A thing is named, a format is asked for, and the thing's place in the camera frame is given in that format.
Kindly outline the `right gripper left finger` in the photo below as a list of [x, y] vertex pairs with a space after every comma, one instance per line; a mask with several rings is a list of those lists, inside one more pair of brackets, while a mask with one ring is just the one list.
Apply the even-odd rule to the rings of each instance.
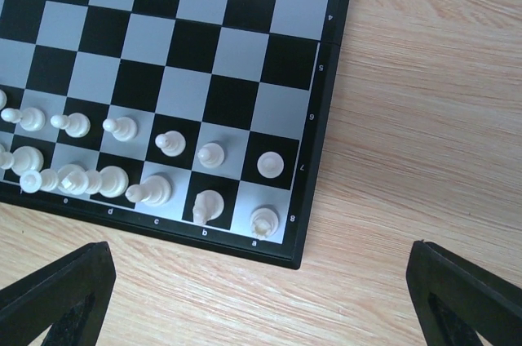
[[116, 281], [107, 242], [92, 242], [1, 289], [1, 344], [95, 345]]

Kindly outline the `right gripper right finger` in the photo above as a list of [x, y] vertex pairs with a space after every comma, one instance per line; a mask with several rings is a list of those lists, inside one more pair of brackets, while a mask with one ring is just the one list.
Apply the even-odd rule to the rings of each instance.
[[521, 289], [434, 242], [416, 241], [406, 269], [428, 345], [521, 344]]

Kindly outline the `white king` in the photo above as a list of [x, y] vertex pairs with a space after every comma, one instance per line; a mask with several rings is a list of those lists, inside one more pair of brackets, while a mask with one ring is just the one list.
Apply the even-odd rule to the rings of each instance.
[[83, 194], [89, 185], [89, 179], [82, 167], [67, 164], [58, 171], [45, 169], [42, 171], [26, 171], [20, 177], [20, 187], [25, 193], [37, 191], [50, 192], [59, 189], [63, 193]]

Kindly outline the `white queen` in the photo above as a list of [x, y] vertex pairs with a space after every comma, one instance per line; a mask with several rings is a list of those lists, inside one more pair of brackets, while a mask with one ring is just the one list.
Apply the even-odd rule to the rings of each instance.
[[84, 173], [86, 185], [82, 193], [100, 194], [114, 198], [121, 196], [129, 184], [128, 174], [119, 166], [106, 166], [101, 171], [89, 170]]

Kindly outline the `white bishop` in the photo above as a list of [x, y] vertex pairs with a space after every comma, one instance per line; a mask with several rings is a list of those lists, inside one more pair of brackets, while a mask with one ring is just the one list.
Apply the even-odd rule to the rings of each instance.
[[131, 185], [126, 190], [125, 197], [129, 202], [161, 206], [169, 201], [172, 191], [172, 185], [166, 178], [151, 175], [143, 183]]

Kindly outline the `white knight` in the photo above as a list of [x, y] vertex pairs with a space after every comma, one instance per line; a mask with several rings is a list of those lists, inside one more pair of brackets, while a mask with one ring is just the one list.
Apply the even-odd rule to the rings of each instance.
[[210, 220], [217, 219], [224, 210], [223, 196], [214, 190], [205, 190], [196, 195], [192, 208], [193, 223], [204, 225]]

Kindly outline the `white pawn row seven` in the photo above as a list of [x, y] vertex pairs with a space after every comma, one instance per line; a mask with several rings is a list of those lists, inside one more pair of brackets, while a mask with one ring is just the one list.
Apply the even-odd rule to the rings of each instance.
[[26, 131], [40, 131], [46, 123], [46, 116], [41, 109], [28, 107], [24, 110], [5, 108], [1, 112], [5, 122], [19, 124]]
[[91, 128], [89, 118], [83, 113], [54, 115], [51, 117], [50, 123], [54, 128], [65, 130], [66, 134], [73, 138], [85, 136]]
[[102, 123], [102, 127], [105, 131], [111, 133], [115, 140], [120, 142], [130, 141], [138, 134], [136, 121], [129, 117], [106, 118]]
[[257, 169], [267, 179], [278, 177], [284, 170], [285, 162], [279, 153], [269, 151], [263, 153], [257, 161]]
[[0, 90], [0, 109], [3, 109], [7, 104], [7, 95], [3, 90]]
[[198, 150], [197, 158], [203, 167], [214, 169], [223, 164], [225, 152], [220, 144], [209, 142]]
[[155, 145], [167, 157], [177, 157], [185, 150], [186, 139], [178, 131], [167, 131], [156, 136]]

